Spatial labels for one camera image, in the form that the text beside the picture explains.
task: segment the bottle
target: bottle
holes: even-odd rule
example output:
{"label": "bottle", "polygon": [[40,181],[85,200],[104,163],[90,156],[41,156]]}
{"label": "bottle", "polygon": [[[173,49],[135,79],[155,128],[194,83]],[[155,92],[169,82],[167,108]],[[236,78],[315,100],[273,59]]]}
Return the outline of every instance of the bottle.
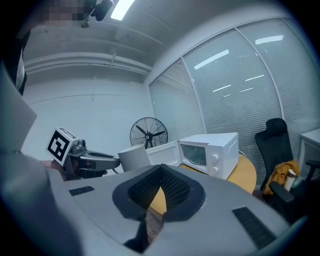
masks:
{"label": "bottle", "polygon": [[290,191],[292,184],[295,182],[296,177],[297,177],[296,173],[293,170],[289,169],[289,173],[288,173],[288,175],[286,177],[286,181],[284,183],[284,188],[287,191]]}

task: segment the yellow cloth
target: yellow cloth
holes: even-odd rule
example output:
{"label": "yellow cloth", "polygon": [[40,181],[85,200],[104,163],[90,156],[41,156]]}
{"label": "yellow cloth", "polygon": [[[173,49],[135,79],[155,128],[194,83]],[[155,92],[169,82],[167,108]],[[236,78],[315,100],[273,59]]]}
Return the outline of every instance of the yellow cloth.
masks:
{"label": "yellow cloth", "polygon": [[293,170],[298,176],[300,174],[300,168],[297,160],[292,160],[288,162],[282,162],[275,166],[273,173],[270,175],[268,182],[265,184],[262,193],[264,195],[273,195],[269,184],[271,182],[278,182],[281,186],[284,186],[287,180],[289,169]]}

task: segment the electric fan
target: electric fan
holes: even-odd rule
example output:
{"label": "electric fan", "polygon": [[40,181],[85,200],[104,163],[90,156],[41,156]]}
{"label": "electric fan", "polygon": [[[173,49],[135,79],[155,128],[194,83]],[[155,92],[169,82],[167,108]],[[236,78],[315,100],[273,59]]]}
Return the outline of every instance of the electric fan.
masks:
{"label": "electric fan", "polygon": [[153,117],[141,118],[130,131],[131,145],[144,144],[145,149],[168,143],[168,132],[162,122]]}

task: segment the ceiling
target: ceiling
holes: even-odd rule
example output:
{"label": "ceiling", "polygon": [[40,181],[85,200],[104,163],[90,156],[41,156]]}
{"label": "ceiling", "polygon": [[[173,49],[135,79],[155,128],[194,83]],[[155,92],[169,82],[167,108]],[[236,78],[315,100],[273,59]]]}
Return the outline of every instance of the ceiling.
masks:
{"label": "ceiling", "polygon": [[221,13],[249,0],[135,0],[123,20],[111,19],[118,0],[103,21],[89,17],[89,27],[41,25],[31,31],[24,60],[52,54],[101,53],[153,66],[166,48]]}

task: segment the window blinds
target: window blinds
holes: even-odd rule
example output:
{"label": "window blinds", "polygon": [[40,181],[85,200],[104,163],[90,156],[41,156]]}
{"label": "window blinds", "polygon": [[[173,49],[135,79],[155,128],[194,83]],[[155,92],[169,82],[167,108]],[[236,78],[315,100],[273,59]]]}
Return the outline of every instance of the window blinds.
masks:
{"label": "window blinds", "polygon": [[194,79],[207,133],[237,132],[239,149],[252,161],[257,184],[265,164],[255,134],[281,110],[271,77],[250,44],[237,32],[222,34],[185,58]]}
{"label": "window blinds", "polygon": [[313,47],[306,33],[303,31],[301,26],[295,20],[288,19],[288,18],[284,18],[283,20],[288,25],[288,27],[292,29],[293,32],[297,35],[297,37],[300,39],[303,46],[306,48],[307,52],[309,53],[311,59],[313,60],[314,65],[317,66],[318,73],[320,73],[320,61],[318,58],[318,53]]}
{"label": "window blinds", "polygon": [[150,85],[155,117],[168,131],[168,142],[203,134],[199,105],[180,59]]}
{"label": "window blinds", "polygon": [[320,127],[320,81],[315,63],[282,20],[256,22],[239,30],[255,45],[273,75],[297,158],[300,134]]}

